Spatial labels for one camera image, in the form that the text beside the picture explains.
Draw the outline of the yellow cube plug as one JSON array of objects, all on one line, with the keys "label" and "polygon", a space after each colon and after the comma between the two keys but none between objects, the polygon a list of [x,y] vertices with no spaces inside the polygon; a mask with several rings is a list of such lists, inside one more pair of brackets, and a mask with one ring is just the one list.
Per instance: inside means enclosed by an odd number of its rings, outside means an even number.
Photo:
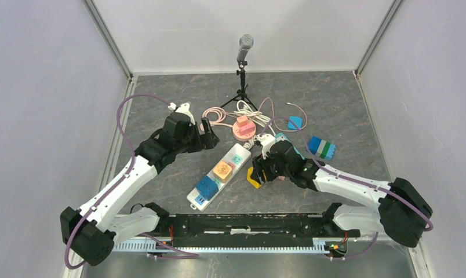
[{"label": "yellow cube plug", "polygon": [[259,189],[261,187],[261,184],[256,181],[254,178],[253,178],[253,166],[249,167],[248,170],[247,170],[247,181],[252,185],[254,186],[256,189]]}]

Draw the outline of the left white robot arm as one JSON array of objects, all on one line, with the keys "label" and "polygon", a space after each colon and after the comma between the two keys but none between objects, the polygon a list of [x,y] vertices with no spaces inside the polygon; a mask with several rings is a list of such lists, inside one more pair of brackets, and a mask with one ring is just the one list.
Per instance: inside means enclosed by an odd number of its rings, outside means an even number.
[{"label": "left white robot arm", "polygon": [[68,269],[102,263],[116,244],[136,235],[152,232],[162,236],[169,220],[149,207],[118,217],[122,207],[146,183],[154,179],[182,153],[213,149],[220,141],[209,119],[201,119],[204,132],[183,112],[172,112],[163,127],[140,143],[129,162],[95,197],[78,209],[65,208],[60,214],[61,234],[66,244]]}]

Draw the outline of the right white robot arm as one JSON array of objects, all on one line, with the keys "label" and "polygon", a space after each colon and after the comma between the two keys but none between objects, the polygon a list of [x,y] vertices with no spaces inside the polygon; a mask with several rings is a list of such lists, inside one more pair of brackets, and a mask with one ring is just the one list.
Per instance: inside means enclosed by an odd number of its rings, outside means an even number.
[{"label": "right white robot arm", "polygon": [[423,233],[433,228],[431,206],[404,178],[378,181],[349,174],[320,160],[304,158],[289,141],[263,145],[261,155],[252,160],[249,178],[254,184],[263,185],[278,177],[288,178],[302,189],[358,203],[337,205],[333,214],[322,220],[322,229],[329,236],[349,230],[372,231],[413,248]]}]

